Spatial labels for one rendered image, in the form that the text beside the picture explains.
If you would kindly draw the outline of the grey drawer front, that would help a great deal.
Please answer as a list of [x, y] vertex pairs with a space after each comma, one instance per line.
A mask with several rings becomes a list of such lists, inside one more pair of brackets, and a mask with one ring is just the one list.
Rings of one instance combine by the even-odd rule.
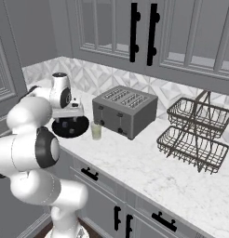
[[[194, 225], [189, 224], [187, 221], [168, 211], [166, 208], [155, 203], [148, 202], [141, 197], [136, 198], [134, 210], [135, 214], [141, 218], [144, 218], [148, 222], [157, 225], [165, 231], [168, 231], [174, 238], [212, 238], [200, 229], [196, 228]], [[152, 214], [157, 214], [158, 212], [161, 212], [162, 218], [166, 219], [167, 221], [172, 221], [174, 219], [176, 221], [175, 226], [177, 227], [177, 230], [172, 231], [153, 219]]]
[[[92, 178], [89, 178], [87, 175], [81, 172], [81, 168], [90, 168], [90, 172], [95, 174], [96, 172], [99, 173], [98, 180], [95, 181]], [[96, 166], [85, 162], [84, 160], [80, 160], [78, 158], [74, 158], [72, 168], [77, 171], [78, 173], [82, 174], [85, 178], [92, 181], [93, 183], [99, 185], [104, 190], [108, 191], [112, 195], [116, 196], [120, 200], [125, 200], [125, 189], [119, 185], [114, 178], [109, 176], [107, 173], [103, 172], [102, 170], [98, 169]]]

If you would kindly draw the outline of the glass of lemonade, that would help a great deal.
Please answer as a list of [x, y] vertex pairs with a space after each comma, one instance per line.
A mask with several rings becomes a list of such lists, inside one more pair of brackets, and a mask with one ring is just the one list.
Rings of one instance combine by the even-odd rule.
[[101, 126], [95, 124], [94, 122], [90, 123], [92, 138], [95, 140], [101, 139]]

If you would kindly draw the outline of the grey four-slot toaster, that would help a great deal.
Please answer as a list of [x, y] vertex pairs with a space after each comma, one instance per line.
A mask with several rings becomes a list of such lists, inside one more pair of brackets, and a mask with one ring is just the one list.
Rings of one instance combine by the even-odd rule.
[[115, 86], [92, 100], [93, 121], [134, 139], [156, 118], [158, 96]]

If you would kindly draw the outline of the black ice bowl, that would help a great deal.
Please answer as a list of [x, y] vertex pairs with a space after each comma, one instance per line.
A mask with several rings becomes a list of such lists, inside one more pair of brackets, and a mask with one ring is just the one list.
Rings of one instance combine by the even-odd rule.
[[[67, 122], [68, 127], [63, 128], [61, 126], [62, 122]], [[66, 139], [72, 139], [83, 135], [88, 130], [89, 120], [86, 118], [86, 116], [58, 118], [53, 121], [51, 127], [57, 136]], [[69, 134], [70, 129], [74, 129], [73, 136]]]

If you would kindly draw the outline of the grey panelled fridge door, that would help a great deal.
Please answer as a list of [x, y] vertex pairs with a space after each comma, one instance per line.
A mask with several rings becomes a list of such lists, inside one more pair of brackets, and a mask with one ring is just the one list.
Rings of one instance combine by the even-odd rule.
[[0, 0], [0, 135], [8, 131], [8, 112], [26, 92], [6, 2]]

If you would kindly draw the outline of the grey lower cupboard door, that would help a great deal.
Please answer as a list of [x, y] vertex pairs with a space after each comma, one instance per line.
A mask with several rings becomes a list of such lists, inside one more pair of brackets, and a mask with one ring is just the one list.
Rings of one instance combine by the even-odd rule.
[[[82, 175], [74, 175], [74, 179], [88, 188], [88, 201], [77, 212], [77, 216], [103, 238], [125, 238], [124, 203]], [[114, 222], [114, 207], [116, 205], [121, 208], [119, 212], [121, 223], [118, 231], [115, 231]]]
[[158, 227], [157, 225], [148, 222], [135, 213], [127, 212], [132, 215], [131, 229], [129, 238], [174, 238], [171, 233]]

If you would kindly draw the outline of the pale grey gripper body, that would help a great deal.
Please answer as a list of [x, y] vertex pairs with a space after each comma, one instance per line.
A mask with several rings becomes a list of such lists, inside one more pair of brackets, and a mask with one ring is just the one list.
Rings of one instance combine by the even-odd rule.
[[54, 109], [52, 112], [52, 117], [57, 118], [67, 118], [67, 117], [79, 117], [84, 115], [84, 108], [79, 107], [66, 107], [63, 109]]

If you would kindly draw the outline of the grey glass-front cupboard door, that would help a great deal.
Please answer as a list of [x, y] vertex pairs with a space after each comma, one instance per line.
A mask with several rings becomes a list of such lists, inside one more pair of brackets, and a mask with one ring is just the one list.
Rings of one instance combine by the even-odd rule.
[[157, 4], [156, 55], [145, 72], [229, 96], [229, 0], [148, 0]]
[[[131, 4], [138, 4], [136, 44], [129, 61]], [[73, 56], [117, 69], [142, 73], [145, 64], [147, 0], [67, 0]]]

